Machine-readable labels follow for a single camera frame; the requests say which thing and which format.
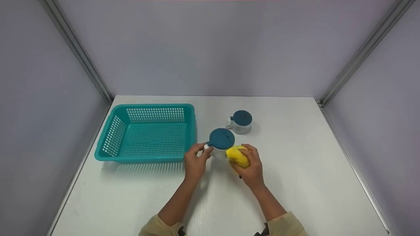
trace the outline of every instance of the yellow sponge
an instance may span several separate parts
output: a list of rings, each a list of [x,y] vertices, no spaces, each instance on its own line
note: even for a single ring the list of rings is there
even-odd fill
[[[247,149],[247,148],[244,146],[233,146],[226,150],[226,155],[228,156],[229,160],[236,163],[240,167],[247,168],[248,166],[250,166],[249,160],[244,154],[242,154],[242,152],[239,151],[239,149]]]

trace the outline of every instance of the metal frame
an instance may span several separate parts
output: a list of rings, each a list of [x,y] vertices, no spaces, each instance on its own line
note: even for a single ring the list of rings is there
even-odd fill
[[[324,95],[317,100],[317,103],[321,107],[326,107],[331,102],[360,65],[366,60],[369,54],[381,42],[402,15],[404,15],[408,8],[410,8],[414,1],[415,0],[399,0],[390,8],[372,34],[337,75]]]
[[[328,118],[327,113],[325,112],[325,108],[321,108],[321,112],[324,115],[325,120],[327,121],[328,126],[330,127],[331,131],[333,132],[334,137],[336,138],[342,152],[344,153],[347,161],[349,162],[355,176],[357,177],[357,179],[360,182],[360,185],[362,185],[363,191],[365,191],[365,194],[367,196],[367,198],[369,199],[370,203],[372,204],[373,208],[375,209],[376,214],[378,215],[379,219],[381,220],[381,223],[383,225],[383,227],[385,228],[386,232],[390,235],[390,236],[395,236],[396,234],[394,233],[394,230],[392,230],[388,224],[386,223],[386,220],[384,219],[384,216],[381,213],[381,208],[378,206],[378,204],[376,204],[376,199],[374,198],[374,196],[371,194],[371,190],[369,188],[369,186],[367,184],[365,184],[363,175],[360,173],[359,169],[356,168],[356,165],[353,164],[352,160],[349,158],[349,155],[347,154],[346,150],[344,149],[343,145],[341,144],[337,133],[334,131],[331,122]]]
[[[53,233],[53,231],[55,229],[55,226],[57,225],[58,219],[60,218],[61,213],[63,212],[63,209],[66,206],[67,200],[70,197],[70,194],[71,194],[71,191],[73,190],[74,184],[76,184],[76,181],[79,178],[79,174],[80,174],[80,172],[81,172],[81,170],[82,170],[82,168],[84,166],[84,163],[86,162],[87,156],[89,155],[90,151],[92,150],[93,144],[95,143],[95,140],[96,140],[96,137],[99,135],[99,132],[101,131],[101,128],[102,128],[102,124],[105,122],[105,119],[107,118],[108,113],[110,112],[110,110],[111,110],[111,106],[108,107],[108,109],[107,109],[107,111],[106,111],[106,113],[105,113],[102,121],[98,125],[98,128],[95,131],[95,134],[92,137],[92,140],[90,141],[89,149],[86,151],[86,154],[84,155],[84,157],[81,160],[81,162],[80,162],[80,164],[79,164],[76,172],[74,173],[73,179],[71,180],[71,183],[69,184],[69,186],[67,188],[67,192],[64,195],[64,198],[63,198],[63,200],[61,202],[60,208],[57,210],[57,214],[55,215],[54,220],[51,222],[50,229],[48,230],[47,236],[51,236],[52,235],[52,233]]]
[[[92,60],[86,53],[86,50],[82,47],[79,40],[77,39],[75,33],[71,29],[70,24],[66,20],[61,7],[56,2],[56,0],[39,0],[42,3],[45,11],[53,21],[54,25],[56,26],[57,30],[61,33],[63,39],[69,45],[70,49],[72,50],[73,54],[76,56],[77,60],[80,62],[83,69],[86,71],[87,75],[91,79],[92,83],[97,88],[98,92],[103,96],[103,98],[109,103],[112,104],[114,97],[110,93],[109,89],[103,82],[100,74],[98,73],[97,69],[93,65]],[[390,228],[387,226],[384,217],[382,216],[379,207],[375,203],[374,198],[370,194],[370,190],[368,186],[364,183],[363,177],[359,174],[359,171],[352,163],[351,159],[347,155],[346,151],[344,150],[342,144],[340,143],[336,133],[334,132],[328,117],[325,113],[325,107],[331,102],[331,100],[338,94],[341,88],[345,85],[346,82],[353,76],[356,70],[361,66],[361,64],[365,61],[365,59],[369,56],[369,54],[376,48],[376,46],[381,42],[381,40],[385,37],[385,35],[391,30],[391,28],[397,23],[397,21],[404,15],[404,13],[408,10],[408,8],[414,3],[415,0],[398,0],[394,3],[394,5],[390,8],[387,14],[382,18],[380,23],[376,26],[375,30],[371,33],[371,35],[366,39],[364,44],[359,48],[359,50],[353,55],[353,57],[349,60],[349,62],[344,66],[341,72],[337,75],[331,85],[328,87],[324,95],[319,99],[316,100],[318,103],[319,108],[321,109],[325,120],[327,121],[328,125],[331,128],[338,144],[340,145],[344,155],[346,156],[351,168],[353,169],[357,179],[359,180],[362,188],[364,189],[367,197],[369,198],[372,206],[374,207],[378,217],[380,218],[384,228],[390,235],[395,235]],[[77,181],[77,178],[83,168],[83,165],[87,159],[87,156],[90,150],[93,147],[93,143],[98,135],[101,126],[99,126],[96,135],[94,136],[93,140],[91,141],[91,145],[89,150],[86,152],[85,157],[83,158],[82,162],[80,163],[74,178],[66,192],[66,195],[62,201],[60,208],[58,209],[57,215],[54,221],[51,224],[50,230],[48,232],[48,236],[52,235],[55,225],[61,215],[63,208],[67,202],[68,197],[74,187],[74,184]]]
[[[86,53],[86,50],[83,49],[79,40],[77,39],[75,33],[70,27],[70,24],[66,20],[63,11],[61,10],[60,5],[56,0],[39,0],[42,3],[45,11],[51,18],[57,30],[60,32],[63,39],[66,41],[74,56],[79,61],[80,65],[85,70],[86,74],[89,76],[92,83],[95,85],[98,92],[101,96],[111,104],[114,100],[111,92],[103,82],[98,70],[93,65],[92,60]]]

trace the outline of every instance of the teal lid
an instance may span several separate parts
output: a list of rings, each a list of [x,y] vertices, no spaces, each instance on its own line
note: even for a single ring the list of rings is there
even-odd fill
[[[231,121],[234,121],[240,126],[247,126],[252,122],[252,115],[245,110],[239,110],[231,116]]]
[[[225,128],[217,128],[210,133],[207,145],[213,146],[220,150],[225,150],[235,144],[234,134]]]

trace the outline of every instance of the basket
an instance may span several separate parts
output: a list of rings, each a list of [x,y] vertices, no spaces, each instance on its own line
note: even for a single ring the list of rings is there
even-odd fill
[[[95,158],[120,163],[178,162],[196,142],[191,104],[132,104],[114,107]]]

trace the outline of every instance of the beige sleeve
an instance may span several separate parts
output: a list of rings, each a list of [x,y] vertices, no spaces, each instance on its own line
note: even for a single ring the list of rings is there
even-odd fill
[[[178,236],[178,231],[182,226],[183,225],[180,222],[173,226],[168,226],[158,215],[154,215],[142,227],[139,236]]]
[[[308,236],[299,220],[288,212],[268,222],[270,236]]]

